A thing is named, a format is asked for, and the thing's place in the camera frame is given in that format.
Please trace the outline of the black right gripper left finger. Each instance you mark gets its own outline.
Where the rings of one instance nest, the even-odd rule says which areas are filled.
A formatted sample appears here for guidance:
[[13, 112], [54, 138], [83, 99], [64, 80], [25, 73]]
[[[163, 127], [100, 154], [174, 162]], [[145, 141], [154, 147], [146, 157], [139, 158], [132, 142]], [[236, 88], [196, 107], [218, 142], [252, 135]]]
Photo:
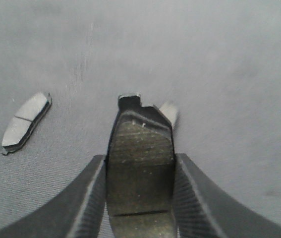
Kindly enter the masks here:
[[105, 156], [96, 155], [62, 192], [0, 229], [0, 238], [96, 238], [105, 206]]

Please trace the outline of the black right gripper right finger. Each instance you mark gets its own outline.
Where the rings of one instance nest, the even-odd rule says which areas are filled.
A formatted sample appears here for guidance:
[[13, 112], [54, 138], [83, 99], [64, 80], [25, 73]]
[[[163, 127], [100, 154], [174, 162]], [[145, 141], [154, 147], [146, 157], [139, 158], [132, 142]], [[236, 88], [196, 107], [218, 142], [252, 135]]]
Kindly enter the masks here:
[[186, 155], [176, 155], [173, 210], [182, 238], [281, 238], [281, 226], [228, 195]]

